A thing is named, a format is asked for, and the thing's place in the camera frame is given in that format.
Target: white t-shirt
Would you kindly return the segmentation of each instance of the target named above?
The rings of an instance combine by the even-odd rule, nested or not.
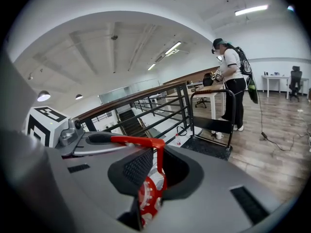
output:
[[[235,50],[233,49],[227,49],[224,53],[224,59],[219,67],[219,70],[223,72],[227,68],[230,68],[230,66],[232,65],[237,65],[239,69],[232,75],[224,77],[225,81],[243,78],[243,75],[241,74],[241,70],[240,70],[241,61],[240,61],[240,57],[238,53],[235,52]]]

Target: staircase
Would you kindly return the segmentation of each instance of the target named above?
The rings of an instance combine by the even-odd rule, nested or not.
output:
[[[134,116],[135,116],[135,114],[132,110],[129,110],[129,111],[126,111],[126,112],[119,114],[121,122],[123,122],[127,119],[130,119]],[[137,132],[139,132],[143,129],[137,119],[123,124],[123,128],[124,128],[126,135],[129,135],[129,136],[133,136],[134,134],[136,134]],[[148,137],[145,132],[140,133],[140,134],[135,135],[135,136]]]

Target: bottle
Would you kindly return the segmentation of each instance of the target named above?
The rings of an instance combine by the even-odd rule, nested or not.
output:
[[[175,136],[175,142],[176,142],[176,144],[177,144],[178,146],[180,145],[180,137],[179,137],[178,134],[176,134],[176,136]]]

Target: person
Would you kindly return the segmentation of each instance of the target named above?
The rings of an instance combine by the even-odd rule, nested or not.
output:
[[[224,59],[219,67],[222,75],[218,81],[223,80],[226,89],[229,89],[235,94],[236,113],[234,130],[243,131],[243,96],[246,88],[246,82],[240,71],[240,57],[234,46],[221,38],[214,40],[213,47],[215,50],[212,52],[224,56]],[[229,121],[232,120],[232,98],[230,96],[226,96],[225,114],[222,116],[222,119]]]

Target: wooden handrail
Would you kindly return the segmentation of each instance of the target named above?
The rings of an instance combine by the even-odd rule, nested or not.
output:
[[[111,108],[111,110],[113,110],[115,108],[118,108],[118,107],[127,105],[129,103],[135,102],[139,99],[144,99],[146,97],[155,95],[159,92],[170,90],[170,88],[179,86],[179,85],[184,84],[184,83],[185,83],[185,81],[178,81],[178,82],[174,82],[174,83],[170,83],[170,84],[161,85],[161,86],[151,88],[148,90],[140,91],[140,92],[128,95],[126,97],[111,101],[109,103],[103,104],[101,106],[98,106],[98,107],[96,107],[92,110],[89,110],[87,112],[84,112],[83,114],[78,115],[76,117],[79,118],[80,120],[83,120],[87,117],[91,117],[93,115],[96,115],[96,114],[100,113],[101,111],[108,110],[109,108]]]

